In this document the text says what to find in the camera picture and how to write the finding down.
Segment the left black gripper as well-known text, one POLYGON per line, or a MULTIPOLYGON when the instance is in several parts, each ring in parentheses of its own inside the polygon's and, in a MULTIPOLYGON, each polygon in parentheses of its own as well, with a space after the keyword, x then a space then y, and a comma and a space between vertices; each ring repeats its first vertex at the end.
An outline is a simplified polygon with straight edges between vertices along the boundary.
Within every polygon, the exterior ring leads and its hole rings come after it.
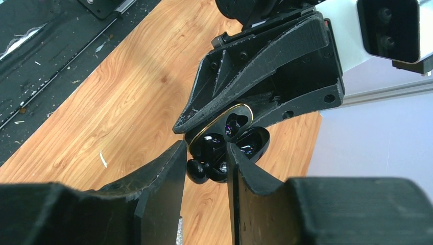
POLYGON ((220 39, 198 66, 175 134, 193 130, 235 102, 255 108, 251 126, 264 128, 343 103, 332 25, 319 11, 284 11, 220 39))

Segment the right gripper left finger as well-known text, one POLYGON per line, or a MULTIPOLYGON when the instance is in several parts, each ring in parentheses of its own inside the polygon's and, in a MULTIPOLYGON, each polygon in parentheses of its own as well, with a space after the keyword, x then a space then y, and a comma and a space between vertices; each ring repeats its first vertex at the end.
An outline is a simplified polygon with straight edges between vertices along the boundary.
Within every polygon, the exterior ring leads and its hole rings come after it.
POLYGON ((1 185, 1 244, 175 244, 186 143, 98 190, 1 185))

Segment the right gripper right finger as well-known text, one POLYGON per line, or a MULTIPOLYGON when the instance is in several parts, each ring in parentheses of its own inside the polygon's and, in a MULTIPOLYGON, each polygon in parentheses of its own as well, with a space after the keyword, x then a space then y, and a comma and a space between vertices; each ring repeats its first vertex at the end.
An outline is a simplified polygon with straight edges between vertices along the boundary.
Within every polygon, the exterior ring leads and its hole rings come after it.
POLYGON ((227 153, 233 244, 432 244, 432 203, 409 179, 280 181, 236 145, 227 153))

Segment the black earbud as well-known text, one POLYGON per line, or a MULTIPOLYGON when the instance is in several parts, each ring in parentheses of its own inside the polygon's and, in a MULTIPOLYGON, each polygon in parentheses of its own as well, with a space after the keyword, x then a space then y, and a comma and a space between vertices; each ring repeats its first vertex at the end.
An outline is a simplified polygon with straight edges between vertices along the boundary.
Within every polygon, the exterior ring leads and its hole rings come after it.
POLYGON ((196 184, 204 184, 209 178, 200 161, 189 159, 186 164, 186 174, 189 179, 196 184))

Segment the black earbud charging case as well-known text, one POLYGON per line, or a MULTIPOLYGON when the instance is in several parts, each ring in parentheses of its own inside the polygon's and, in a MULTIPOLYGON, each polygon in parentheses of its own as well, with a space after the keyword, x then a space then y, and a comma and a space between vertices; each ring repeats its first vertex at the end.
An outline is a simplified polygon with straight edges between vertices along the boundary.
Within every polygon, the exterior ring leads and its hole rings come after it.
POLYGON ((209 180, 227 181, 229 143, 235 144, 252 163, 266 152, 270 134, 266 128, 251 126, 252 121, 253 111, 248 105, 234 104, 184 135, 191 159, 202 163, 209 180))

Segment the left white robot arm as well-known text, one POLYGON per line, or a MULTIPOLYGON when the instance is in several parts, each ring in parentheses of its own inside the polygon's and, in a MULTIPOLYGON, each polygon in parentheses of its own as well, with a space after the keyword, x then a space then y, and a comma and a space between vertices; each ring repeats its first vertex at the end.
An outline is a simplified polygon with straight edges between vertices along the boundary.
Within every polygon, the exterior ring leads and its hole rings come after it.
POLYGON ((218 10, 242 25, 223 33, 199 64, 175 134, 199 130, 229 106, 246 104, 254 126, 343 103, 345 87, 337 21, 318 1, 217 1, 218 10))

